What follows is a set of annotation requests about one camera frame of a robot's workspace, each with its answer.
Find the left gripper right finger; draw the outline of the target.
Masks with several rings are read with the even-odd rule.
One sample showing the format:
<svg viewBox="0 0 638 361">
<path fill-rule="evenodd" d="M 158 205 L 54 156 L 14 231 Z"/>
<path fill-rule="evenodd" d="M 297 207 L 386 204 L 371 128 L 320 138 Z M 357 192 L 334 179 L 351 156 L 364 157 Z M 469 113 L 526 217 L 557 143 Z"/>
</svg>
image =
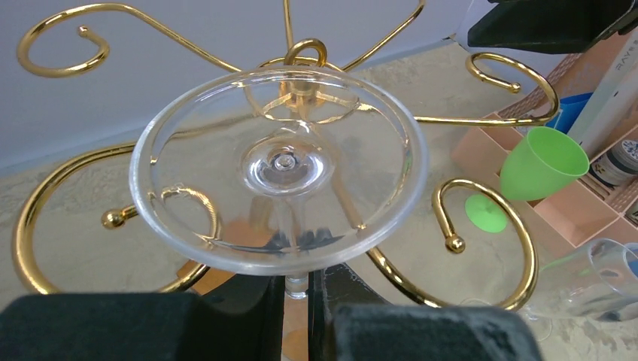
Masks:
<svg viewBox="0 0 638 361">
<path fill-rule="evenodd" d="M 309 275 L 311 360 L 541 360 L 531 330 L 495 307 L 392 305 L 346 264 Z"/>
</svg>

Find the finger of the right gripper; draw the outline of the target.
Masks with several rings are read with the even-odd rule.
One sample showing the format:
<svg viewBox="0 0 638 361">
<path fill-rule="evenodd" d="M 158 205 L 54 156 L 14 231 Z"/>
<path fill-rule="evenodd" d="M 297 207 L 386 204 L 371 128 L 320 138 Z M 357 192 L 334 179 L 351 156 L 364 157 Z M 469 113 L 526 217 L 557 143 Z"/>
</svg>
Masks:
<svg viewBox="0 0 638 361">
<path fill-rule="evenodd" d="M 471 47 L 544 54 L 584 53 L 637 27 L 636 0 L 493 1 L 467 31 Z"/>
</svg>

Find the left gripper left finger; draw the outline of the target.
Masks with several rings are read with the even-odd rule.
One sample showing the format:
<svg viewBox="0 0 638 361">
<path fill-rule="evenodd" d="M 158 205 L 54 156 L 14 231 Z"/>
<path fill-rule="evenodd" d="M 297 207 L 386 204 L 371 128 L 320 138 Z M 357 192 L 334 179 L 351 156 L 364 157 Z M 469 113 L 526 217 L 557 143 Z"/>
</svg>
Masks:
<svg viewBox="0 0 638 361">
<path fill-rule="evenodd" d="M 61 293 L 1 313 L 3 360 L 277 360 L 284 280 L 236 275 L 195 293 Z"/>
</svg>

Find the clear wine glass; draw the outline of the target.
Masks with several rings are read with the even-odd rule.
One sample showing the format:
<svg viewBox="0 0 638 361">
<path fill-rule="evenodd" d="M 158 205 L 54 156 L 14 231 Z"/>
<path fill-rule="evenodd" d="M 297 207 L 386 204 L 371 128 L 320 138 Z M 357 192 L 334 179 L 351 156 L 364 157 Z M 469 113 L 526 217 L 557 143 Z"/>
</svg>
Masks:
<svg viewBox="0 0 638 361">
<path fill-rule="evenodd" d="M 518 315 L 543 341 L 554 319 L 610 316 L 636 302 L 637 244 L 598 238 L 543 266 Z"/>
<path fill-rule="evenodd" d="M 138 139 L 129 189 L 188 259 L 240 275 L 308 276 L 389 237 L 419 203 L 429 154 L 382 88 L 310 66 L 240 71 L 166 105 Z"/>
</svg>

